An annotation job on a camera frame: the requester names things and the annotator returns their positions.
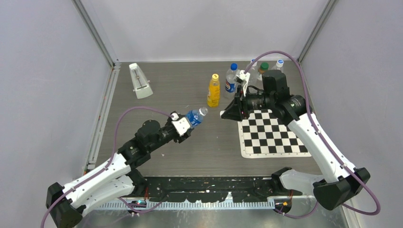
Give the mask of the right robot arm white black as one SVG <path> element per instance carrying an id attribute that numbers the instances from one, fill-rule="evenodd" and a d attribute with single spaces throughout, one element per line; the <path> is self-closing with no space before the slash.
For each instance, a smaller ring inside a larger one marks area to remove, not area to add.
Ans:
<path id="1" fill-rule="evenodd" d="M 312 195 L 327 210 L 342 205 L 362 190 L 370 173 L 356 168 L 332 143 L 321 128 L 304 97 L 292 95 L 286 75 L 269 70 L 262 76 L 263 89 L 249 91 L 249 73 L 241 70 L 234 77 L 238 83 L 232 102 L 220 113 L 222 119 L 242 121 L 254 110 L 269 110 L 290 129 L 307 148 L 320 175 L 298 172 L 285 167 L 271 175 L 271 188 L 278 195 L 296 190 Z"/>

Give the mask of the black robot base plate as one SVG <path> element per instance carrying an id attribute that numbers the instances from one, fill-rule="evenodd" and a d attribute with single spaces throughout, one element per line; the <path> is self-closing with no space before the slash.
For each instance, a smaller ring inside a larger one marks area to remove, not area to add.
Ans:
<path id="1" fill-rule="evenodd" d="M 286 190 L 271 177 L 144 177 L 128 197 L 142 198 L 151 202 L 181 204 L 223 203 L 226 199 L 237 204 L 267 202 L 270 197 L 285 197 L 285 212 L 292 206 L 290 198 L 301 196 L 296 190 Z"/>

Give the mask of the clear bottle pepsi label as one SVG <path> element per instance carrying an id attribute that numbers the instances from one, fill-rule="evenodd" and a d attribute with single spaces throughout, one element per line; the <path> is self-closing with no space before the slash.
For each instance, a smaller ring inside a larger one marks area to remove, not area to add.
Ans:
<path id="1" fill-rule="evenodd" d="M 238 69 L 236 71 L 232 71 L 229 68 L 226 72 L 225 92 L 224 92 L 226 98 L 232 98 L 233 95 L 235 94 L 237 85 L 235 81 L 235 74 L 237 73 L 237 71 Z"/>

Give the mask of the yellow juice bottle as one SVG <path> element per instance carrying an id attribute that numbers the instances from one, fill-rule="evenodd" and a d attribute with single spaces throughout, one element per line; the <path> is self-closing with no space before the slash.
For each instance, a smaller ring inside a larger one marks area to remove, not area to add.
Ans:
<path id="1" fill-rule="evenodd" d="M 220 101 L 220 82 L 219 80 L 217 81 L 212 80 L 211 77 L 207 96 L 207 105 L 209 107 L 218 107 L 219 101 Z"/>

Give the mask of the clear bottle blue label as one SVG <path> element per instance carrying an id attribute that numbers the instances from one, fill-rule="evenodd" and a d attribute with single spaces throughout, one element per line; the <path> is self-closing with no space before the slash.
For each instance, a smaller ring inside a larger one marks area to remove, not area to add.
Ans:
<path id="1" fill-rule="evenodd" d="M 207 115 L 208 109 L 206 107 L 201 107 L 199 109 L 189 111 L 185 117 L 189 121 L 191 128 L 195 128 L 199 124 L 201 124 L 204 120 L 204 117 Z"/>

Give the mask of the yellow bottle cap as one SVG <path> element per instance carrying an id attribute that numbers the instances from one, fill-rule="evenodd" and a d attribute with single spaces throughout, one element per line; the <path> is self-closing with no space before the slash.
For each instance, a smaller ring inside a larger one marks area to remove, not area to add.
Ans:
<path id="1" fill-rule="evenodd" d="M 214 80 L 214 81 L 219 80 L 219 75 L 218 74 L 213 74 L 212 75 L 212 80 Z"/>

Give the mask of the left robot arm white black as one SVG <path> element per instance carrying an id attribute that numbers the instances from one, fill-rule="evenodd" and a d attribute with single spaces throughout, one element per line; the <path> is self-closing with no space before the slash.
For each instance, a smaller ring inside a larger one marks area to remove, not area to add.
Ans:
<path id="1" fill-rule="evenodd" d="M 137 170 L 151 158 L 151 152 L 174 141 L 186 140 L 192 127 L 186 117 L 168 119 L 164 126 L 148 120 L 106 162 L 64 185 L 48 187 L 46 207 L 56 227 L 73 228 L 82 218 L 113 198 L 145 193 L 146 181 Z"/>

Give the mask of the blue bottle cap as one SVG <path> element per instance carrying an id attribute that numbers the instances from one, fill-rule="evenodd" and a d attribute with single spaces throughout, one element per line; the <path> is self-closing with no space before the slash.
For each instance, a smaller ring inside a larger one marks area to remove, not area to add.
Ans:
<path id="1" fill-rule="evenodd" d="M 230 66 L 230 69 L 232 71 L 236 71 L 238 69 L 238 65 L 236 63 L 232 63 L 231 66 Z"/>

